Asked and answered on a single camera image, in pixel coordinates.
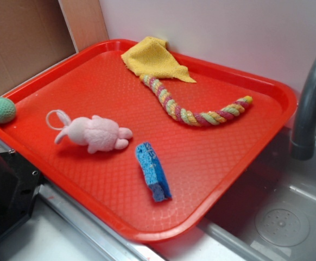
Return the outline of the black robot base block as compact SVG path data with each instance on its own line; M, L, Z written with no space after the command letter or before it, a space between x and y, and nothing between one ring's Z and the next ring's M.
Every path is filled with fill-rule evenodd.
M0 241L31 218L42 179L18 152L0 153Z

